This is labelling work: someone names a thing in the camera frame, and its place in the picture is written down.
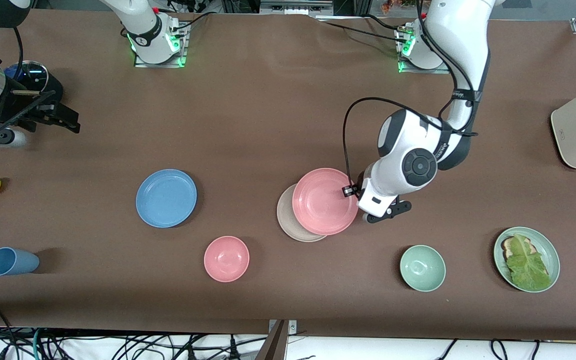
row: blue cup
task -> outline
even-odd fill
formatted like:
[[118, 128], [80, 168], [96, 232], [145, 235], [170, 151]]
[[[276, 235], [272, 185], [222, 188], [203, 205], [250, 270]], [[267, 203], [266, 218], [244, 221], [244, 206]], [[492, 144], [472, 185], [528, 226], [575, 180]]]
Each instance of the blue cup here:
[[27, 274], [39, 266], [39, 257], [18, 248], [0, 248], [0, 276]]

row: bread slice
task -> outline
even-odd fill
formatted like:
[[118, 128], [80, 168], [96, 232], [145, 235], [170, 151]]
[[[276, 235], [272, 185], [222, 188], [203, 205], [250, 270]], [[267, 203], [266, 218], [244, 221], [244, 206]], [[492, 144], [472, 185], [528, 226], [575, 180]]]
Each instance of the bread slice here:
[[[510, 249], [510, 239], [514, 239], [514, 237], [508, 237], [508, 239], [503, 240], [501, 243], [501, 247], [503, 248], [503, 257], [508, 260], [509, 257], [513, 255], [513, 251]], [[537, 248], [535, 248], [534, 244], [526, 237], [524, 242], [528, 243], [528, 247], [530, 248], [530, 253], [534, 254], [537, 253]]]

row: pink bowl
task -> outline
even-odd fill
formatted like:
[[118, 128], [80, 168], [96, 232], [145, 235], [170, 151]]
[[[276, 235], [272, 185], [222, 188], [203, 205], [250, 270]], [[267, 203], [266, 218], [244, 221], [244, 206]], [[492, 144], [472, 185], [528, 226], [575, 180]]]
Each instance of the pink bowl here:
[[203, 266], [211, 278], [230, 283], [246, 272], [250, 254], [246, 244], [234, 236], [222, 236], [212, 240], [203, 255]]
[[354, 196], [344, 197], [348, 176], [333, 168], [318, 168], [304, 175], [292, 195], [297, 221], [311, 233], [334, 235], [345, 230], [357, 216]]

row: green plate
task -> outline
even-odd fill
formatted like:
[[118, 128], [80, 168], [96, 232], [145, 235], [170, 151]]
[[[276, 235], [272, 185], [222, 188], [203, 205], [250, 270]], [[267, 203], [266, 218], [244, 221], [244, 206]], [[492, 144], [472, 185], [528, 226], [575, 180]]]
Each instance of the green plate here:
[[[513, 237], [515, 234], [523, 235], [530, 239], [530, 243], [533, 244], [535, 249], [541, 254], [541, 260], [543, 264], [546, 266], [546, 270], [548, 271], [548, 275], [550, 275], [550, 285], [546, 287], [546, 289], [539, 290], [539, 291], [531, 291], [522, 289], [521, 287], [513, 284], [510, 278], [510, 269], [508, 265], [506, 265], [506, 259], [504, 258], [504, 249], [502, 248], [501, 244], [504, 242], [505, 239]], [[550, 289], [555, 285], [557, 279], [560, 277], [560, 256], [557, 255], [557, 250], [555, 250], [555, 246], [546, 239], [541, 232], [537, 230], [533, 230], [532, 228], [518, 226], [518, 227], [511, 227], [506, 229], [499, 235], [494, 242], [494, 249], [493, 249], [493, 258], [494, 264], [498, 269], [499, 273], [503, 278], [508, 282], [508, 284], [512, 285], [513, 287], [521, 290], [522, 292], [528, 293], [541, 293], [545, 292], [546, 290]]]
[[399, 271], [406, 284], [420, 292], [431, 292], [444, 283], [446, 264], [430, 246], [416, 244], [401, 256]]

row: lettuce leaf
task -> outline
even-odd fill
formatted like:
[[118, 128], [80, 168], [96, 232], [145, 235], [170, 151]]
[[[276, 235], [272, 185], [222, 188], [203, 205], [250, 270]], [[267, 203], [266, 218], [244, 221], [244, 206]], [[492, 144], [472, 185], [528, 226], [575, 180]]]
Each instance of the lettuce leaf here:
[[517, 287], [537, 292], [544, 290], [551, 284], [551, 277], [546, 271], [539, 252], [531, 253], [530, 244], [523, 235], [515, 234], [510, 238], [510, 251], [512, 255], [506, 260], [510, 269], [510, 278]]

